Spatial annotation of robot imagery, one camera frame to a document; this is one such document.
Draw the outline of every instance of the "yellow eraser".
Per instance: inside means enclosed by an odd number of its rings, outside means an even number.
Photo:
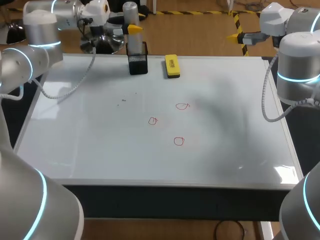
[[[175,54],[165,55],[165,67],[166,74],[169,79],[180,77],[180,67],[178,63],[178,57]]]

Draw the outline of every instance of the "floor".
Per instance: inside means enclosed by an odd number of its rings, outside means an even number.
[[[248,3],[250,0],[239,0]],[[296,5],[320,8],[319,0],[292,0]],[[16,0],[13,8],[22,8],[26,0]],[[292,8],[289,0],[276,0],[282,6]],[[152,1],[147,0],[152,9]],[[220,11],[216,0],[157,0],[158,11]],[[236,4],[234,10],[244,10]],[[12,18],[21,17],[17,13]],[[259,18],[243,13],[239,17],[244,32],[259,31]],[[151,55],[177,54],[180,56],[242,56],[241,46],[227,41],[227,36],[237,33],[232,16],[208,15],[150,15],[141,22],[143,37]],[[77,30],[60,32],[62,49],[66,53],[81,53],[80,33]],[[0,45],[0,50],[7,48]],[[271,39],[256,46],[248,46],[249,56],[274,56]],[[241,222],[245,228],[245,240],[259,240],[256,222]],[[93,220],[85,221],[83,240],[212,240],[217,221],[210,220]],[[274,232],[279,224],[273,223]],[[233,222],[224,222],[218,229],[218,240],[240,240],[241,232]]]

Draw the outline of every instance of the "hazard tape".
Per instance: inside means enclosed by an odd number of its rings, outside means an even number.
[[[232,16],[233,16],[233,20],[234,20],[234,23],[235,23],[236,31],[238,32],[239,35],[243,35],[244,32],[242,31],[242,27],[240,25],[239,13],[232,12]],[[247,45],[246,44],[241,44],[241,49],[242,49],[243,56],[248,57],[249,53],[248,53]]]
[[[156,11],[156,15],[207,15],[207,14],[228,14],[238,13],[238,14],[259,14],[260,11]]]

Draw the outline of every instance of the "mesh pen holder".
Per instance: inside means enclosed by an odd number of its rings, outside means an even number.
[[[128,56],[129,71],[131,75],[148,73],[148,48],[145,41],[142,42],[141,54],[130,54],[128,52],[128,43],[125,44],[126,55]]]

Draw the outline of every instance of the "red marker drawing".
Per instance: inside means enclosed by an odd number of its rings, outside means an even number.
[[[185,110],[187,107],[190,107],[188,103],[178,103],[175,107],[179,110]]]
[[[185,142],[185,139],[183,137],[175,137],[173,141],[175,145],[182,146]]]
[[[150,117],[149,119],[149,124],[150,125],[156,125],[158,119],[156,119],[155,117]]]

